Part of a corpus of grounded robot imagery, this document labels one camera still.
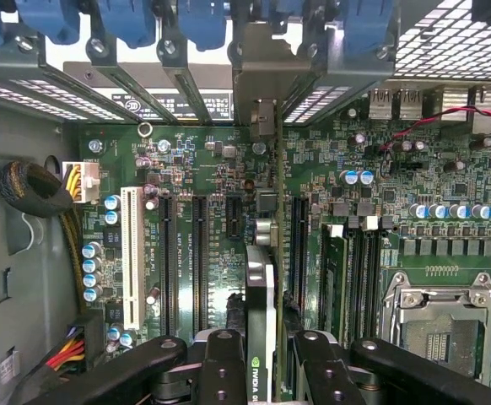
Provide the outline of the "black open PC case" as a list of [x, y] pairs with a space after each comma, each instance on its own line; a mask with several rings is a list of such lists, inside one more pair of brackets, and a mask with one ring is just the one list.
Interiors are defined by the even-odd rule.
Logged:
[[[156, 41], [129, 48], [105, 30], [97, 0], [78, 0], [79, 40], [56, 45], [0, 0], [0, 170], [24, 160], [67, 183], [81, 213], [100, 194], [80, 159], [89, 124], [245, 127], [235, 120], [229, 48], [237, 24], [267, 23], [308, 62], [283, 99], [284, 125], [330, 122], [358, 103], [378, 121], [437, 116], [491, 96], [491, 0], [394, 0], [384, 43], [348, 57], [340, 0], [225, 0], [224, 45], [198, 51], [178, 24], [177, 0], [152, 0]], [[83, 244], [82, 269], [86, 245]], [[57, 218], [0, 196], [0, 405], [25, 405], [111, 360], [101, 312], [78, 312]]]

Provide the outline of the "empty RAM slot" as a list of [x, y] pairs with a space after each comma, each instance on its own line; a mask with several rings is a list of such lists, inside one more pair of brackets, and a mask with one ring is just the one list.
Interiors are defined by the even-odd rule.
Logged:
[[352, 342], [360, 332], [360, 255], [361, 255], [361, 236], [359, 227], [351, 229], [352, 237], [352, 266], [350, 277], [350, 299], [349, 299], [349, 340]]
[[384, 249], [385, 231], [379, 228], [375, 232], [375, 337], [380, 336], [381, 310], [383, 297], [382, 250]]
[[364, 222], [364, 337], [375, 332], [375, 232], [378, 230], [378, 218], [367, 216]]

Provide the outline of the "black short expansion slot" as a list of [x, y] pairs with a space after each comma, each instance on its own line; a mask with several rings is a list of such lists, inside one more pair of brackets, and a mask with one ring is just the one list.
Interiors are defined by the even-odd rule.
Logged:
[[242, 233], [242, 200], [239, 196], [225, 198], [226, 236], [229, 240], [239, 240]]

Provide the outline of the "white expansion slot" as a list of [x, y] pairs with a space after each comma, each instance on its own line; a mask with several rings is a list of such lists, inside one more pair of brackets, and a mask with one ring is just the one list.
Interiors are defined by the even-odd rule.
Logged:
[[121, 188], [121, 253], [124, 327], [140, 330], [145, 321], [143, 189], [140, 186]]

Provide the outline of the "black long expansion slot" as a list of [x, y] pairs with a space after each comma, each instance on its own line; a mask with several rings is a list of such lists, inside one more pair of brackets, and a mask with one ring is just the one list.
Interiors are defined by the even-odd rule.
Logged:
[[307, 290], [309, 199], [293, 197], [291, 212], [290, 281], [301, 315], [305, 313]]
[[175, 199], [170, 194], [159, 198], [159, 271], [162, 335], [175, 336], [177, 331], [177, 236]]
[[208, 328], [209, 215], [206, 196], [192, 197], [193, 333]]

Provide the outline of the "green motherboard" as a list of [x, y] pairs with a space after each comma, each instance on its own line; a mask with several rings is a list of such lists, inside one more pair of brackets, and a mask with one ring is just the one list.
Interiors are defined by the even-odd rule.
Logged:
[[[321, 232], [341, 224], [348, 240], [346, 327], [352, 266], [351, 229], [359, 227], [360, 332], [364, 336], [364, 222], [382, 228], [383, 297], [391, 278], [405, 272], [419, 286], [470, 284], [479, 273], [491, 277], [491, 96], [464, 101], [437, 116], [411, 124], [402, 116], [384, 121], [365, 103], [313, 127], [282, 127], [284, 175], [283, 292], [290, 281], [293, 197], [309, 199], [305, 313], [301, 326], [319, 327]], [[252, 241], [252, 191], [267, 173], [266, 147], [251, 149], [245, 127], [166, 127], [89, 124], [79, 132], [80, 159], [100, 178], [97, 202], [83, 210], [85, 296], [103, 316], [105, 360], [162, 336], [159, 271], [159, 198], [175, 199], [177, 236], [177, 331], [193, 344], [192, 197], [206, 196], [209, 215], [208, 329], [223, 329], [227, 299], [245, 300], [246, 247]], [[123, 314], [121, 188], [143, 189], [145, 321], [126, 329]], [[226, 236], [225, 198], [242, 200], [239, 240]], [[272, 399], [294, 395], [291, 326], [279, 306], [277, 390]]]

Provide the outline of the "CPU socket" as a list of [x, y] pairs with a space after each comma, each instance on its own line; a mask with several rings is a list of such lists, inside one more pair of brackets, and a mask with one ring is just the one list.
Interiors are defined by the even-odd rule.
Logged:
[[471, 283], [419, 286], [403, 271], [382, 299], [379, 337], [491, 386], [491, 277]]

